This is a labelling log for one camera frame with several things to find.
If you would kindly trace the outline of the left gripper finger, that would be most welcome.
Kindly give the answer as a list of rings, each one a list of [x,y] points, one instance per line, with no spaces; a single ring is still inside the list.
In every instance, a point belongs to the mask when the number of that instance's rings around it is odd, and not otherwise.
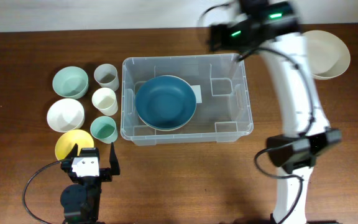
[[[120,166],[119,161],[115,152],[114,143],[110,144],[110,155],[109,155],[109,163],[111,166],[111,175],[120,175]]]
[[[71,159],[73,157],[76,157],[78,155],[78,145],[75,144],[71,151],[67,154],[67,159]]]

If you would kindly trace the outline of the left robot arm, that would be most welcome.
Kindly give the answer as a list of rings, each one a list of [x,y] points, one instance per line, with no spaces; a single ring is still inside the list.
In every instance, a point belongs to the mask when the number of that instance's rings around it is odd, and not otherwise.
[[[60,167],[73,182],[60,196],[65,223],[99,223],[99,206],[102,183],[112,181],[121,170],[115,153],[114,144],[110,144],[108,168],[100,168],[99,149],[96,147],[78,148],[75,144]]]

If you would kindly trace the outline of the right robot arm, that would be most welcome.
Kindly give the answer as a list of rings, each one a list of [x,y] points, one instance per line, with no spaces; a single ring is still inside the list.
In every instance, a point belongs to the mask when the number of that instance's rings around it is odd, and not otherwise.
[[[317,158],[341,142],[321,106],[307,59],[306,37],[287,2],[231,1],[234,20],[209,28],[209,49],[233,50],[241,62],[259,54],[278,97],[283,133],[267,138],[264,154],[276,171],[270,223],[306,223],[306,195]]]

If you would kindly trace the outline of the clear plastic storage container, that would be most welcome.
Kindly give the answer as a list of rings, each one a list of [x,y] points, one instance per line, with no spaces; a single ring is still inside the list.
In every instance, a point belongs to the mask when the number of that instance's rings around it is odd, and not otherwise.
[[[245,65],[238,54],[129,57],[122,64],[121,136],[137,146],[190,142],[234,142],[253,131]],[[172,75],[201,86],[202,103],[183,127],[160,131],[147,126],[135,96],[148,80]]]

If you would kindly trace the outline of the yellow bowl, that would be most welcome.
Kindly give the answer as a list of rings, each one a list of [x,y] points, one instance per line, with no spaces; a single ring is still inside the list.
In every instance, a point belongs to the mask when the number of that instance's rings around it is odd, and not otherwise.
[[[75,144],[78,145],[77,156],[83,148],[94,147],[93,137],[86,131],[81,129],[74,129],[61,135],[55,145],[55,157],[58,160],[66,158],[71,152]]]

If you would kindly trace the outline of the green cup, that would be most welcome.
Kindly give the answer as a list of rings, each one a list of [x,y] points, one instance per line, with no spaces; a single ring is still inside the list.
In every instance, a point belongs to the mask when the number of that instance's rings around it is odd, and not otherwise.
[[[109,116],[96,118],[90,126],[91,135],[105,144],[111,144],[118,138],[116,122]]]

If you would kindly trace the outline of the white bowl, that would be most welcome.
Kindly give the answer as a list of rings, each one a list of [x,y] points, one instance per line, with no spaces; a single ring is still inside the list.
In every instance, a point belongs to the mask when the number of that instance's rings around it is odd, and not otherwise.
[[[80,129],[84,122],[83,105],[71,98],[56,101],[47,112],[47,124],[52,130],[59,133]]]

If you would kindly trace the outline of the cream cup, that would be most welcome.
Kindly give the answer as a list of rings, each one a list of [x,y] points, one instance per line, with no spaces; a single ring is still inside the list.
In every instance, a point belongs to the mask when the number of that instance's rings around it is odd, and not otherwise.
[[[92,104],[102,114],[112,116],[118,111],[118,104],[115,92],[110,88],[100,88],[92,95]]]

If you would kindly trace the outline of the green bowl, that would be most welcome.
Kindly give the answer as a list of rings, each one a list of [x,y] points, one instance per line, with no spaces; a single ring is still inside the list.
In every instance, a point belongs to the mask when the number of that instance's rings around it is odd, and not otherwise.
[[[77,100],[88,91],[89,77],[80,67],[65,67],[55,74],[52,87],[59,96]]]

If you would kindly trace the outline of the grey cup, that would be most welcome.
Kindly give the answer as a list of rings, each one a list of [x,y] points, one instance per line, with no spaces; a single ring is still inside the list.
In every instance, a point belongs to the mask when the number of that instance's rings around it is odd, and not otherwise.
[[[116,91],[119,88],[119,77],[117,68],[114,65],[105,63],[96,68],[94,79],[103,88],[110,88]]]

